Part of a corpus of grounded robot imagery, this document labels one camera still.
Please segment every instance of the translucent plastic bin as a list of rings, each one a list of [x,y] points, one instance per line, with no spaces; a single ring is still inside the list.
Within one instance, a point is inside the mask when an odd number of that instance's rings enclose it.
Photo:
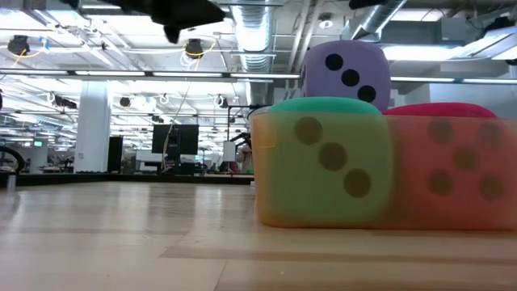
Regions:
[[[269,112],[258,216],[278,227],[517,229],[517,122]]]

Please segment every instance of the wooden floor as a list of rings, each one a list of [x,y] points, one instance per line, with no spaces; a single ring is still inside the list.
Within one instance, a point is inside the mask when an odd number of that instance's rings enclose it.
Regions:
[[[0,192],[0,290],[517,290],[517,234],[283,230],[249,186]]]

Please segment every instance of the silver duct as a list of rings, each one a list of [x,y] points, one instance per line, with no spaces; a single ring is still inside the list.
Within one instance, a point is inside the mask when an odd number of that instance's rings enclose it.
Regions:
[[[235,36],[239,49],[248,53],[271,51],[272,10],[269,6],[232,6],[236,22]],[[241,56],[242,69],[246,72],[270,72],[271,58],[259,55]],[[250,104],[270,104],[267,83],[250,83]]]
[[[343,37],[349,40],[380,41],[380,32],[389,20],[406,4],[407,0],[389,0],[384,5],[368,8],[359,22],[348,23]]]

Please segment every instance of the computer monitor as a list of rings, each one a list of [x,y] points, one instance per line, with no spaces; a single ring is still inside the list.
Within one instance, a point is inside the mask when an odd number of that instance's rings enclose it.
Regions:
[[[153,146],[152,152],[155,154],[163,153],[163,146],[169,133],[170,124],[155,124],[153,127]],[[197,154],[200,126],[198,124],[175,124],[172,133],[179,135],[179,153]]]

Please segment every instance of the purple dice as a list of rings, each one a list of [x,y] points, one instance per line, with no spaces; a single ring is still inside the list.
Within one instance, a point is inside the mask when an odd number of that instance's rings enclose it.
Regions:
[[[381,48],[358,40],[340,40],[311,48],[302,68],[304,97],[349,97],[388,109],[389,62]]]

